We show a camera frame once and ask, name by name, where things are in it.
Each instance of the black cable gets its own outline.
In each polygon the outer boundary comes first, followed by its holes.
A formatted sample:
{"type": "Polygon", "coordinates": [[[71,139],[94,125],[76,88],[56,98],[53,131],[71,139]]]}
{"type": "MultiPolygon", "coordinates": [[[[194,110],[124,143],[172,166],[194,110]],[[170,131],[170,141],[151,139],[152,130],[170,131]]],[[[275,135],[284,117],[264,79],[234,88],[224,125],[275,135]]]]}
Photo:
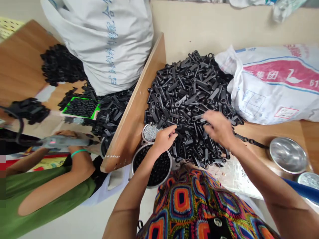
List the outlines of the black cable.
{"type": "Polygon", "coordinates": [[[17,118],[19,120],[19,131],[17,132],[17,136],[16,136],[16,139],[15,139],[15,142],[19,145],[22,145],[22,146],[41,146],[42,144],[41,143],[38,143],[36,141],[33,141],[33,142],[30,142],[30,140],[28,141],[25,141],[25,142],[21,142],[20,141],[20,137],[21,137],[21,134],[23,132],[23,129],[24,129],[24,123],[23,123],[23,120],[20,116],[18,116],[17,114],[15,114],[14,112],[12,112],[9,108],[7,107],[3,107],[0,105],[0,108],[1,109],[4,109],[4,111],[6,113],[9,113],[9,114],[12,114],[15,118],[17,118]]]}

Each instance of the red printed logo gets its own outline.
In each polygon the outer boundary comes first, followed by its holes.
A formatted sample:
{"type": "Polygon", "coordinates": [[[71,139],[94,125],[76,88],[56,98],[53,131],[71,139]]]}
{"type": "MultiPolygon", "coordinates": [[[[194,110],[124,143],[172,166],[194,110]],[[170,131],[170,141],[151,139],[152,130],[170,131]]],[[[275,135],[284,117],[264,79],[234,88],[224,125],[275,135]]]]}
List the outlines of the red printed logo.
{"type": "Polygon", "coordinates": [[[244,70],[265,82],[281,82],[319,92],[319,72],[298,60],[276,60],[245,65],[244,70]]]}

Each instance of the wooden divider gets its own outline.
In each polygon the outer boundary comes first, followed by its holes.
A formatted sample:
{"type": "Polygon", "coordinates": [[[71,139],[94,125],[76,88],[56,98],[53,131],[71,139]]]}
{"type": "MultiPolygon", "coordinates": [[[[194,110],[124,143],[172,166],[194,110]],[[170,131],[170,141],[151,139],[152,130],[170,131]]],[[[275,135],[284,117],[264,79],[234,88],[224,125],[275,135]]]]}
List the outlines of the wooden divider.
{"type": "MultiPolygon", "coordinates": [[[[40,54],[57,43],[31,20],[0,44],[0,105],[7,107],[13,101],[35,97],[47,85],[40,54]]],[[[2,110],[0,118],[7,123],[14,120],[2,110]]]]}
{"type": "Polygon", "coordinates": [[[319,122],[301,120],[309,161],[315,173],[319,174],[319,122]]]}
{"type": "Polygon", "coordinates": [[[133,155],[142,138],[144,112],[148,107],[146,103],[149,96],[147,89],[151,87],[156,72],[164,68],[165,64],[164,34],[161,33],[145,64],[144,70],[103,160],[100,168],[102,172],[108,173],[132,162],[133,155]]]}

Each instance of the patterned sleeveless top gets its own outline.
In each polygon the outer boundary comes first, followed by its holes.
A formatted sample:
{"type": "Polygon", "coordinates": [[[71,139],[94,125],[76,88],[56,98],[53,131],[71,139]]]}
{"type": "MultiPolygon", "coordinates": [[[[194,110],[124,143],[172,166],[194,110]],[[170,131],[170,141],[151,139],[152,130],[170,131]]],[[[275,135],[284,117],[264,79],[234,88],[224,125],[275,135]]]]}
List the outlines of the patterned sleeveless top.
{"type": "Polygon", "coordinates": [[[182,167],[159,187],[137,238],[280,238],[253,209],[206,171],[182,167]]]}

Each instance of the pegboard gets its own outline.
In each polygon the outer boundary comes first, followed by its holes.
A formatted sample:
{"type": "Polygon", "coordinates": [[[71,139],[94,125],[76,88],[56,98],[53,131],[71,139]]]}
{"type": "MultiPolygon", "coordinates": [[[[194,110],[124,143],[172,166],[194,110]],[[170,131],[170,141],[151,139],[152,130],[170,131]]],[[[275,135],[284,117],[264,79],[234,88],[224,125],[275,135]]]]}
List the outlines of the pegboard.
{"type": "Polygon", "coordinates": [[[24,22],[16,21],[13,19],[0,17],[0,37],[3,39],[8,38],[16,30],[24,25],[24,22]]]}

